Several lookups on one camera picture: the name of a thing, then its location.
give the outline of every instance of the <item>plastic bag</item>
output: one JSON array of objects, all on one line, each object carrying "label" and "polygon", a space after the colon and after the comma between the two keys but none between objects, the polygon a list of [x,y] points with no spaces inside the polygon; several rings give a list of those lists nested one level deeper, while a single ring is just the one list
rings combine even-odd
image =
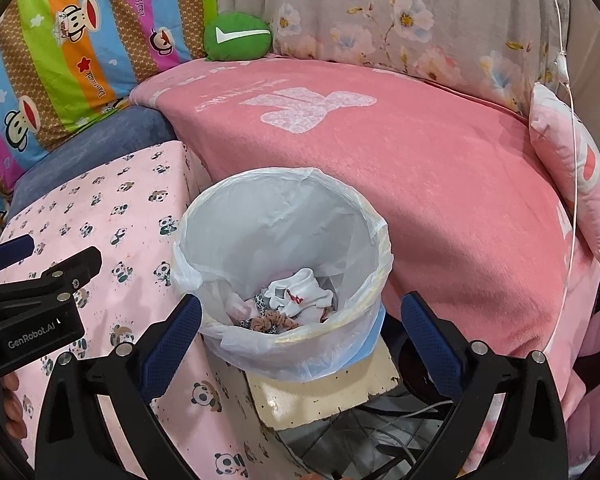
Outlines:
[{"label": "plastic bag", "polygon": [[[310,381],[342,368],[378,316],[393,263],[388,229],[350,186],[314,168],[266,168],[201,193],[175,234],[171,275],[200,299],[200,332],[225,361],[272,379]],[[337,312],[280,335],[234,326],[224,305],[308,267],[328,276]]]}]

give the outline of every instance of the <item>blue gripper pad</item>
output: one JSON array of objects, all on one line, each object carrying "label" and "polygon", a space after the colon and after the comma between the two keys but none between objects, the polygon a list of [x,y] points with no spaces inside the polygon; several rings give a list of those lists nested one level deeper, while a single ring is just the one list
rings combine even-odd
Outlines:
[{"label": "blue gripper pad", "polygon": [[401,316],[409,338],[438,393],[458,402],[462,397],[462,361],[429,315],[429,309],[414,294],[402,298]]},{"label": "blue gripper pad", "polygon": [[20,236],[0,244],[0,270],[6,269],[33,254],[34,242],[30,235]]},{"label": "blue gripper pad", "polygon": [[149,404],[164,395],[180,366],[184,354],[202,323],[200,300],[187,295],[171,314],[170,325],[144,360],[141,368],[140,395]]}]

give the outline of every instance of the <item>pink blanket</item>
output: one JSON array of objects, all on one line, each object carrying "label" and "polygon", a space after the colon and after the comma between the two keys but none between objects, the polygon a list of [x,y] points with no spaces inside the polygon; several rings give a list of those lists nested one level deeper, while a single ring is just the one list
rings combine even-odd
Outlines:
[{"label": "pink blanket", "polygon": [[[194,60],[145,81],[131,101],[163,112],[214,181],[313,166],[356,187],[389,224],[383,300],[393,316],[416,289],[469,340],[517,356],[546,348],[571,227],[520,118],[395,73],[280,58]],[[547,349],[561,396],[599,279],[578,238]]]}]

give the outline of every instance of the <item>pink fabric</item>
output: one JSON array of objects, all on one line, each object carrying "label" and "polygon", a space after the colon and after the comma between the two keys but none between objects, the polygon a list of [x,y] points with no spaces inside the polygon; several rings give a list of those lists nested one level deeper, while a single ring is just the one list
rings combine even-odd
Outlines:
[{"label": "pink fabric", "polygon": [[[2,240],[30,233],[34,255],[0,272],[0,283],[35,278],[84,248],[102,253],[102,270],[75,295],[85,336],[18,371],[34,463],[40,407],[53,364],[62,351],[78,358],[106,355],[165,319],[180,298],[171,286],[171,237],[190,200],[209,185],[200,161],[182,143],[167,142],[96,168],[53,190],[13,218]],[[294,472],[260,427],[240,370],[210,356],[197,337],[164,397],[152,403],[167,434],[202,479],[288,480]],[[129,471],[143,476],[110,402],[103,410]]]},{"label": "pink fabric", "polygon": [[[525,356],[560,314],[571,226],[519,118],[409,77],[313,60],[194,60],[138,86],[214,181],[313,166],[357,188],[388,221],[387,311],[418,290],[467,339]],[[548,349],[560,396],[600,265],[578,236]]]},{"label": "pink fabric", "polygon": [[[578,211],[576,222],[600,262],[600,152],[576,117]],[[573,213],[574,153],[571,109],[540,83],[533,90],[529,116],[531,143]]]},{"label": "pink fabric", "polygon": [[[589,356],[598,352],[600,352],[600,311],[591,318],[580,355]],[[600,385],[584,396],[569,418],[567,440],[570,466],[586,463],[600,451]]]}]

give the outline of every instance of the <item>pink pillow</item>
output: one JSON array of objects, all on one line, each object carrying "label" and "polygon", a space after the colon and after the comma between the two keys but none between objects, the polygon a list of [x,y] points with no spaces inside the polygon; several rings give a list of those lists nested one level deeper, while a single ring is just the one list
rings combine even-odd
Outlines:
[{"label": "pink pillow", "polygon": [[[600,262],[600,152],[584,124],[575,118],[578,147],[576,223]],[[573,213],[573,131],[571,109],[546,86],[536,83],[529,114],[531,144]]]}]

